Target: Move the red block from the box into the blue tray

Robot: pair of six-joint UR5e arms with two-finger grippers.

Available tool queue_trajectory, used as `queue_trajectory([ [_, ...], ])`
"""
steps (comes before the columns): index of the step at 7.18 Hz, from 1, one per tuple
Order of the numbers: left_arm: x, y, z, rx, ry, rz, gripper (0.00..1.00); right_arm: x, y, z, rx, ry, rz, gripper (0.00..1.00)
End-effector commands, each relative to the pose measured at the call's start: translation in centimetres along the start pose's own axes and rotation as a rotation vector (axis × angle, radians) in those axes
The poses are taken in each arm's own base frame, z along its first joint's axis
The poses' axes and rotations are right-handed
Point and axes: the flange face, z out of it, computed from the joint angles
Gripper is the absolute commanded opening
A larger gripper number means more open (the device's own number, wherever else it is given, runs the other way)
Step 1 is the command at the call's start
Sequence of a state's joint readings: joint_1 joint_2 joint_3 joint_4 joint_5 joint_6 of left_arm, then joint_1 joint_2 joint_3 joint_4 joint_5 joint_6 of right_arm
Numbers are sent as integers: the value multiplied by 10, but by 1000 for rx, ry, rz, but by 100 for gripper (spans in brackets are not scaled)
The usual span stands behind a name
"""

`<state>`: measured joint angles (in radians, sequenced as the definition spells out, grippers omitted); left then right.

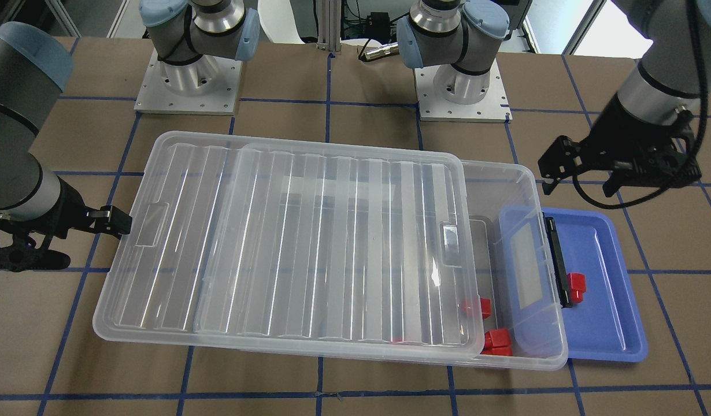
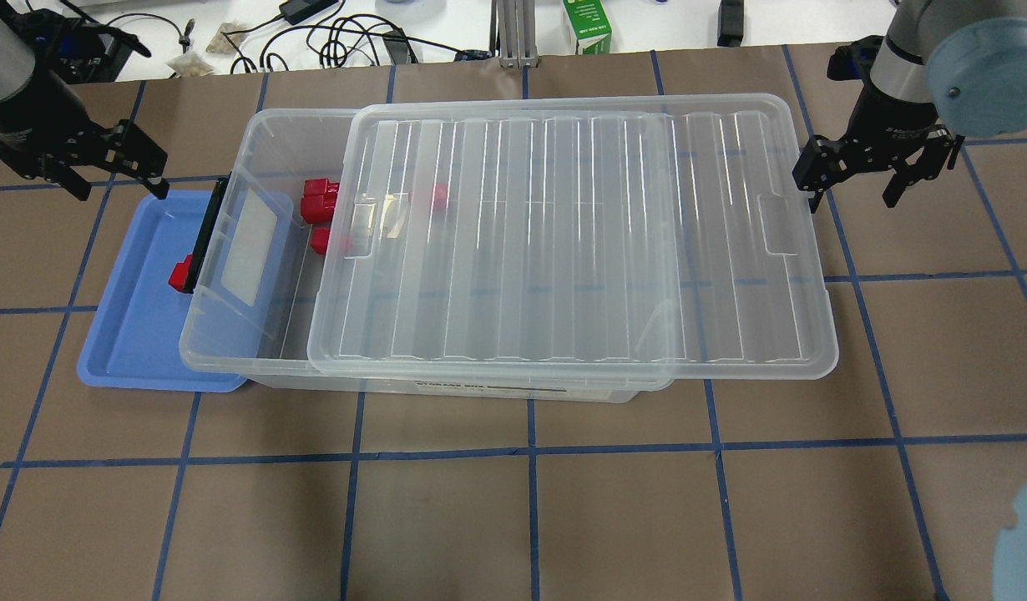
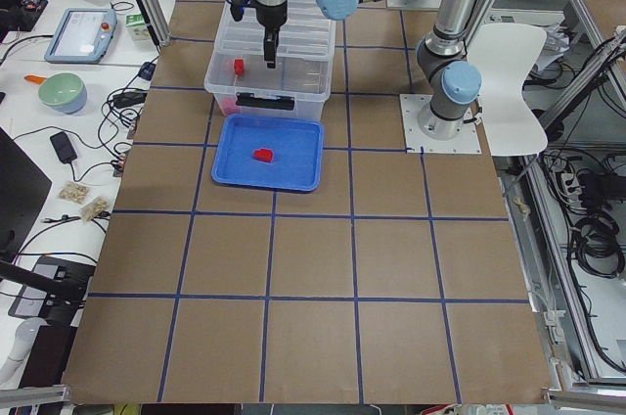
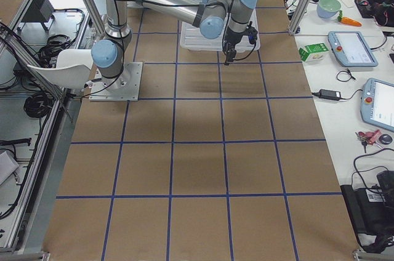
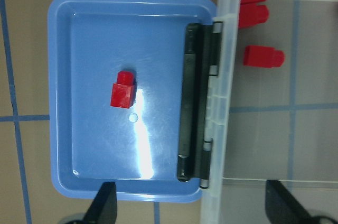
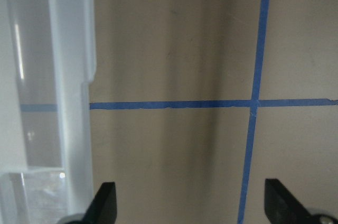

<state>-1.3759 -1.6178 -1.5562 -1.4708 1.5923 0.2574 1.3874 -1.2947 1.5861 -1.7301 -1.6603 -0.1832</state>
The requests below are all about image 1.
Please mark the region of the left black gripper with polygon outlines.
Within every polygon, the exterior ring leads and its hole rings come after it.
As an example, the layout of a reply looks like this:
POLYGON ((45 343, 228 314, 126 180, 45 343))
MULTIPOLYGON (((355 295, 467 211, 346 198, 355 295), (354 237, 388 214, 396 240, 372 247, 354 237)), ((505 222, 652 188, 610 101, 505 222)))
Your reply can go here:
POLYGON ((581 142, 559 135, 538 161, 543 192, 551 194, 567 177, 588 171, 609 171, 603 193, 611 197, 620 187, 682 188, 700 179, 697 161, 686 166, 695 135, 692 112, 681 106, 671 125, 641 121, 612 98, 581 142))

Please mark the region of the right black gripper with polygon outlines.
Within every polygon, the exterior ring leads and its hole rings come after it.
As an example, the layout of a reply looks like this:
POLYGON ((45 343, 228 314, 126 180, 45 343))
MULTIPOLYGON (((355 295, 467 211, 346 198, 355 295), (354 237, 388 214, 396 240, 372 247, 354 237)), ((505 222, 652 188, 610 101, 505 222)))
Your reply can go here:
POLYGON ((71 262, 69 255, 52 250, 56 237, 66 239, 71 229, 92 234, 107 234, 120 239, 131 231, 132 218, 117 206, 99 210, 86 206, 80 193, 66 182, 52 208, 33 220, 17 220, 0 214, 0 269, 62 270, 71 262))

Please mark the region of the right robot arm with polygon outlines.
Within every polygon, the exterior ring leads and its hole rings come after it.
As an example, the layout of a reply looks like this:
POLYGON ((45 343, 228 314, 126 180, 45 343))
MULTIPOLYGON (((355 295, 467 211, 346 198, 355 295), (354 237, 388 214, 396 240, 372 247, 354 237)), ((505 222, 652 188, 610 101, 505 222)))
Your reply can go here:
MULTIPOLYGON (((260 14, 242 1, 141 1, 155 57, 135 108, 157 114, 231 114, 242 63, 260 42, 260 14)), ((23 22, 0 26, 0 269, 61 270, 70 257, 50 248, 71 229, 129 234, 132 218, 94 209, 30 153, 73 71, 67 50, 23 22)))

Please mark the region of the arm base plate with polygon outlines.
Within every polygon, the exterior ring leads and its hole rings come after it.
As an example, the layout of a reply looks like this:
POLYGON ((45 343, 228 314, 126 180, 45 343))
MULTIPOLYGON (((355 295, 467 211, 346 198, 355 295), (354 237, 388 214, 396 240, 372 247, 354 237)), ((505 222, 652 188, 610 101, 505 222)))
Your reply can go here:
POLYGON ((422 121, 509 123, 513 116, 497 61, 469 76, 450 64, 414 69, 422 121))
POLYGON ((186 66, 173 66, 150 56, 134 110, 157 115, 233 116, 244 63, 204 55, 186 66))

